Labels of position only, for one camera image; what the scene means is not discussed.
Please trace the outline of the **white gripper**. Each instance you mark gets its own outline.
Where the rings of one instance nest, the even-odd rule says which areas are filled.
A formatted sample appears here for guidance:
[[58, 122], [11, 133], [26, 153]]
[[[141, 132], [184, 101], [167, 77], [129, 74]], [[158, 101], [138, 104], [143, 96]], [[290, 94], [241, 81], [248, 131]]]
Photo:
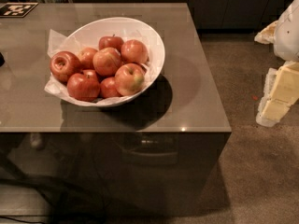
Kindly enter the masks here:
[[268, 70], [263, 98], [258, 106], [256, 122], [264, 127], [273, 127], [299, 99], [299, 0], [293, 0], [278, 21], [263, 28], [254, 41], [274, 43], [275, 54], [288, 61], [279, 69]]

